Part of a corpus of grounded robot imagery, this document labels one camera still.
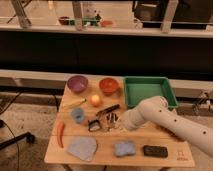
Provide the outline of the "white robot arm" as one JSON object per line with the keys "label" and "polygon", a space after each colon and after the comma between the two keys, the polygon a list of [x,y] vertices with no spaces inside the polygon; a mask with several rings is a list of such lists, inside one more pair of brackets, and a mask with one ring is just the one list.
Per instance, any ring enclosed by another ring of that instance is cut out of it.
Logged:
{"label": "white robot arm", "polygon": [[168,101],[163,96],[143,99],[134,108],[123,112],[117,127],[133,131],[148,121],[166,128],[213,157],[213,129],[174,114],[168,109]]}

